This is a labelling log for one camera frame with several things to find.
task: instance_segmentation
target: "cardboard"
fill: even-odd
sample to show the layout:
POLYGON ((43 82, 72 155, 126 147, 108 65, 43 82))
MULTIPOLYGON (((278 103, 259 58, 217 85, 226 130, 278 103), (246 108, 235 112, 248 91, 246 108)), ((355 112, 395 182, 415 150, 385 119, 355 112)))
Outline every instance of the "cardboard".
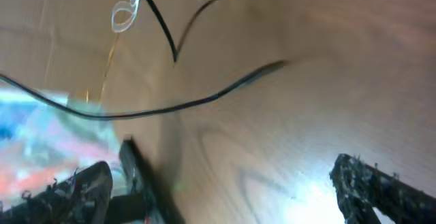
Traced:
POLYGON ((33 88, 99 97, 120 0, 0 0, 0 70, 33 88))

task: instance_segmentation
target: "black cable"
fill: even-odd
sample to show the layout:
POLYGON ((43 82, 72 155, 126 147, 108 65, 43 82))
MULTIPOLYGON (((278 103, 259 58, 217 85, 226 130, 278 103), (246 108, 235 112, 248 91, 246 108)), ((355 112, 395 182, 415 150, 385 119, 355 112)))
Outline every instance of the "black cable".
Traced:
POLYGON ((180 51, 182 50, 183 44, 185 43, 186 37, 188 35, 188 32, 191 30, 193 23, 196 21, 197 17, 211 4, 213 4, 214 2, 216 2, 218 0, 208 0, 206 3, 204 3, 202 5, 202 7, 200 7, 195 14, 191 17, 191 20, 188 22, 188 24, 185 27, 185 30, 182 33, 182 37, 180 38, 180 41, 178 43, 177 46, 177 57, 178 54, 180 53, 180 51))
POLYGON ((168 43, 170 44, 170 47, 171 47, 172 58, 173 58, 174 62, 176 62, 177 61, 177 49, 176 49, 176 46, 174 45, 174 41, 172 40, 172 36, 171 36, 170 30, 166 26, 164 18, 162 17, 161 13, 157 9, 157 6, 155 5, 155 2, 153 2, 153 0, 146 0, 146 1, 149 4, 149 6, 150 6, 151 10, 153 11, 153 13, 155 13, 157 21, 159 22, 159 24, 162 27, 163 33, 165 33, 166 39, 168 40, 168 43))
POLYGON ((28 87, 26 87, 23 84, 20 84, 19 82, 9 78, 8 76, 4 74, 0 74, 0 80, 15 86, 16 88, 19 88, 20 90, 26 92, 33 98, 49 105, 54 108, 57 108, 59 110, 62 110, 64 112, 67 112, 69 114, 73 114, 75 116, 79 116, 82 118, 86 118, 89 120, 97 120, 97 121, 115 121, 115 120, 127 120, 127 119, 133 119, 133 118, 140 118, 143 116, 152 116, 152 115, 158 115, 158 114, 165 114, 169 112, 176 112, 179 110, 191 108, 194 106, 199 106, 202 104, 206 104, 209 102, 212 102, 216 99, 219 99, 220 97, 223 97, 224 95, 227 95, 231 91, 236 90, 237 88, 241 88, 247 84, 252 83, 253 81, 257 80, 258 78, 261 78, 265 76, 266 74, 269 74, 273 71, 276 71, 278 69, 281 69, 286 65, 285 61, 276 61, 267 65, 263 65, 259 67, 258 69, 252 71, 250 74, 246 75, 245 77, 241 78, 240 80, 236 81, 234 84, 231 84, 227 88, 223 89, 222 91, 219 91, 218 93, 215 93, 214 95, 205 97, 203 99, 198 99, 195 101, 190 101, 187 103, 182 103, 179 105, 171 106, 168 108, 161 108, 156 110, 145 110, 141 112, 130 112, 130 113, 120 113, 120 114, 89 114, 85 112, 80 112, 72 108, 68 108, 67 106, 64 106, 60 103, 57 103, 41 93, 34 91, 28 87))
POLYGON ((149 4, 150 8, 152 9, 153 13, 155 13, 157 21, 159 22, 159 24, 161 25, 163 32, 165 33, 165 36, 168 40, 168 43, 171 47, 171 51, 172 51, 172 58, 174 62, 177 62, 178 59, 178 54, 181 51, 181 48, 183 47, 183 44, 185 43, 186 37, 188 35, 188 32, 191 30, 193 23, 195 22, 195 20, 197 19, 197 17, 208 7, 210 6, 212 3, 218 1, 218 0, 208 0, 205 4, 203 4, 198 10, 197 12, 195 12, 195 14, 192 16, 191 20, 188 22, 187 26, 185 27, 185 30, 182 33, 182 37, 180 38, 180 41, 178 43, 178 46, 176 48, 176 46, 174 45, 174 41, 172 40, 172 36, 170 33, 170 30, 168 29, 164 18, 162 17, 162 15, 160 14, 159 10, 157 9, 157 6, 155 5, 155 2, 153 0, 146 0, 147 3, 149 4))

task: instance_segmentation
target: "plastic wrap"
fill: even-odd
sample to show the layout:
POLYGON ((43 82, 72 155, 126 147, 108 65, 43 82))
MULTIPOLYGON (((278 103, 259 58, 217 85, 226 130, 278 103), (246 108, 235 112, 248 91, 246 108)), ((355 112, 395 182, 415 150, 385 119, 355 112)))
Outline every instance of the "plastic wrap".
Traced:
MULTIPOLYGON (((51 98, 67 103, 65 96, 51 98)), ((98 109, 91 103, 74 105, 98 109)), ((23 191, 36 194, 55 178, 65 180, 75 170, 98 161, 111 167, 112 194, 124 192, 120 145, 111 123, 75 118, 5 89, 0 90, 0 118, 0 200, 4 210, 19 203, 23 191)))

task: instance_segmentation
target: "wooden surface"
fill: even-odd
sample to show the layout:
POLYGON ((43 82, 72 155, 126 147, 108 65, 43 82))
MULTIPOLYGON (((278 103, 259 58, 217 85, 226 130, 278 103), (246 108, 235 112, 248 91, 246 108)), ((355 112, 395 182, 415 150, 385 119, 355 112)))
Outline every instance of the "wooden surface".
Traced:
MULTIPOLYGON (((205 1, 155 0, 176 39, 205 1)), ((142 1, 104 103, 164 107, 290 61, 215 103, 116 123, 174 187, 187 223, 343 223, 328 175, 339 153, 435 196, 435 2, 223 0, 173 65, 142 1)))

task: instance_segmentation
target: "blurry object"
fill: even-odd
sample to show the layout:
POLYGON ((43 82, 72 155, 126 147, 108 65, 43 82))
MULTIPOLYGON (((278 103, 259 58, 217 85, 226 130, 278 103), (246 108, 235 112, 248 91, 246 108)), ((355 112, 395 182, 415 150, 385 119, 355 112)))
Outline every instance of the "blurry object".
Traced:
MULTIPOLYGON (((47 96, 67 103, 66 96, 47 96)), ((101 160, 114 171, 114 189, 125 186, 111 124, 71 119, 9 89, 0 90, 0 116, 0 199, 5 209, 20 202, 23 191, 40 191, 53 178, 64 180, 76 168, 101 160)))
POLYGON ((134 22, 136 14, 138 13, 139 0, 130 0, 130 2, 120 1, 115 4, 112 9, 112 30, 115 33, 126 31, 134 22), (115 22, 115 16, 118 12, 126 12, 130 17, 122 23, 115 22))
POLYGON ((371 167, 341 154, 330 178, 339 209, 349 224, 380 224, 373 207, 395 223, 436 223, 436 199, 371 167))
POLYGON ((11 86, 14 86, 23 92, 26 92, 30 96, 32 96, 34 99, 37 99, 41 101, 42 103, 56 108, 58 110, 64 111, 68 114, 78 116, 80 118, 86 118, 93 121, 115 121, 115 120, 125 120, 125 119, 135 119, 135 118, 141 118, 145 116, 153 116, 158 114, 165 114, 169 112, 176 112, 179 110, 184 110, 187 108, 192 108, 195 106, 199 106, 202 104, 206 104, 212 101, 215 101, 224 95, 227 95, 228 93, 238 90, 240 88, 243 88, 244 86, 247 86, 248 84, 251 84, 252 82, 258 80, 259 78, 264 77, 265 75, 271 74, 274 71, 277 71, 283 67, 285 67, 288 64, 287 61, 275 61, 266 65, 263 65, 256 70, 252 71, 251 73, 247 74, 246 76, 242 77, 240 80, 237 80, 230 86, 222 89, 221 91, 210 95, 205 98, 197 99, 194 101, 188 101, 182 104, 177 104, 174 106, 170 106, 167 108, 160 108, 160 109, 154 109, 154 110, 144 110, 139 112, 125 112, 125 113, 118 113, 118 114, 107 114, 107 113, 88 113, 88 112, 82 112, 80 110, 69 108, 62 103, 56 102, 50 98, 47 98, 45 95, 41 94, 38 91, 34 91, 33 89, 28 88, 27 86, 20 84, 19 82, 13 80, 12 78, 0 73, 0 80, 10 84, 11 86))
POLYGON ((48 185, 35 197, 22 193, 24 203, 0 214, 0 223, 121 224, 146 220, 153 224, 181 224, 184 220, 161 181, 132 139, 125 140, 119 157, 129 191, 111 198, 112 173, 106 162, 74 172, 67 180, 48 185))

